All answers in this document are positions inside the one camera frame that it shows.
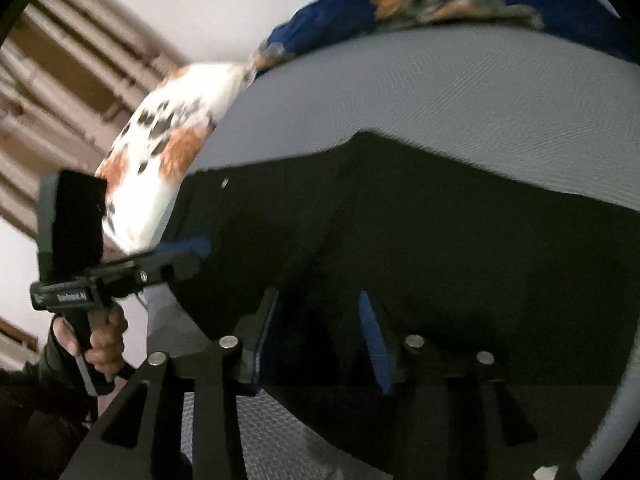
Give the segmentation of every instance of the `orange and white fabric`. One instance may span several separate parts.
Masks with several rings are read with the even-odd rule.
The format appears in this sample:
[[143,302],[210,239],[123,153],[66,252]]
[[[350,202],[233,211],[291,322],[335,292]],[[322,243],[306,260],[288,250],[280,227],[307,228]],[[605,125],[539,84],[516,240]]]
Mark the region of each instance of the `orange and white fabric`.
[[108,181],[104,233],[121,250],[148,248],[193,159],[254,77],[250,64],[193,64],[142,101],[96,171]]

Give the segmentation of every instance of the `blue fabric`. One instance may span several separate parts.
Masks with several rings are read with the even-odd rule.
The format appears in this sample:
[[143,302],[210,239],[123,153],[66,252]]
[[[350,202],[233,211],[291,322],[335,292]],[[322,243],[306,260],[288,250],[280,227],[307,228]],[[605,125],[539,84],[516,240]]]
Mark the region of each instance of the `blue fabric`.
[[393,389],[391,362],[386,350],[385,340],[382,337],[382,332],[376,319],[376,313],[373,312],[373,307],[366,292],[360,293],[358,311],[360,313],[360,328],[367,343],[373,374],[376,377],[378,386],[382,389],[382,393],[389,395]]
[[376,24],[375,11],[371,0],[317,0],[274,28],[267,43],[304,54],[370,31]]
[[192,238],[171,244],[159,244],[155,252],[158,253],[185,253],[193,251],[201,258],[207,258],[211,254],[211,243],[204,237]]
[[[544,22],[543,31],[548,34],[620,59],[640,60],[639,49],[625,23],[598,0],[505,0],[505,3],[536,9]],[[377,23],[376,6],[371,0],[317,0],[273,30],[255,56],[258,70],[268,70],[316,48],[370,33]],[[406,23],[404,28],[415,25]]]
[[631,62],[640,60],[638,48],[625,23],[598,0],[505,0],[507,5],[534,7],[545,22],[544,31],[590,46]]

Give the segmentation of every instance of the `pistol grip handle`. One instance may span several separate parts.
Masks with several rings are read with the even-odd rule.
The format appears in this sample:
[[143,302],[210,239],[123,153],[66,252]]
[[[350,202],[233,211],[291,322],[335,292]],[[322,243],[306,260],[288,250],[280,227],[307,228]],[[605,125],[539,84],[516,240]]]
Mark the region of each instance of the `pistol grip handle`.
[[[71,325],[71,328],[78,338],[82,354],[91,348],[91,332],[93,323],[90,323],[90,317],[92,315],[84,310],[65,312],[64,317],[66,322]],[[92,397],[103,396],[110,394],[114,389],[113,377],[105,376],[98,372],[93,365],[86,362],[84,355],[76,358],[78,362],[78,368],[84,379],[84,386],[87,393]]]

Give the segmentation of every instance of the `black jacket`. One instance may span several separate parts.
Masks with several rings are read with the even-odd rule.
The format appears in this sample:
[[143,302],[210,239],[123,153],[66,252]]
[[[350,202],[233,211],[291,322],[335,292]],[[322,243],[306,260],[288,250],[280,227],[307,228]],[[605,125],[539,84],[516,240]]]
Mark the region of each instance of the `black jacket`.
[[86,434],[95,408],[75,359],[52,331],[40,362],[0,370],[0,457],[7,478],[57,479]]

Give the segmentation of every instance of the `black metal bracket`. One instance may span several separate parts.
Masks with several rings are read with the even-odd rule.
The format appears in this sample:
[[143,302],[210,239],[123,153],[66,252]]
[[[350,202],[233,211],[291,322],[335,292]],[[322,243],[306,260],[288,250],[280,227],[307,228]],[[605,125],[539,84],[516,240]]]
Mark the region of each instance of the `black metal bracket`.
[[[73,456],[62,480],[246,480],[236,395],[259,386],[260,352],[278,306],[268,289],[233,335],[203,352],[151,354]],[[184,394],[194,392],[193,469],[180,452]]]

